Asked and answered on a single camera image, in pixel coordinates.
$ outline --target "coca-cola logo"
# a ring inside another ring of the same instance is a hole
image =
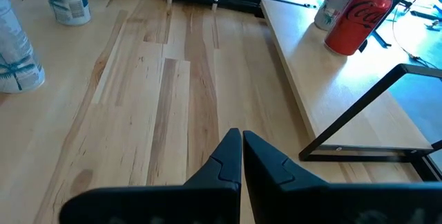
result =
[[[350,6],[346,18],[364,28],[374,28],[385,12],[374,7],[373,1],[363,1]]]

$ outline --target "red can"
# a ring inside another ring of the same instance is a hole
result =
[[[350,0],[325,38],[341,55],[353,55],[392,7],[392,0]]]

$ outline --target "wooden tabletop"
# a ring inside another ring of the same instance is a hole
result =
[[[315,10],[271,0],[262,7],[312,140],[398,64],[372,41],[363,53],[333,54],[313,24]],[[432,149],[389,91],[323,145]]]
[[[2,223],[57,223],[88,189],[179,185],[231,127],[298,161],[309,142],[266,23],[166,0],[89,0],[58,24],[47,0],[12,0],[41,58],[36,91],[0,94]],[[330,182],[410,182],[409,164],[300,162]],[[253,223],[243,178],[241,222]]]

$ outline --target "wooden table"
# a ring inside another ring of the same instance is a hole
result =
[[[316,11],[271,0],[262,0],[262,8],[312,140],[400,62],[373,42],[363,53],[335,55],[323,45],[326,32],[313,24]],[[327,147],[432,150],[388,91],[319,149]]]
[[[298,161],[309,138],[263,20],[89,1],[92,21],[68,27],[47,0],[12,0],[46,82],[0,94],[2,223],[57,223],[69,198],[96,187],[182,184],[231,127]],[[300,164],[329,182],[420,180],[409,164]],[[241,204],[253,223],[245,183]]]

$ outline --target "wooden shelf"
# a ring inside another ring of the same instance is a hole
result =
[[[315,10],[271,0],[262,9],[312,140],[398,64],[371,46],[351,57],[331,53]],[[432,149],[388,91],[323,145]]]

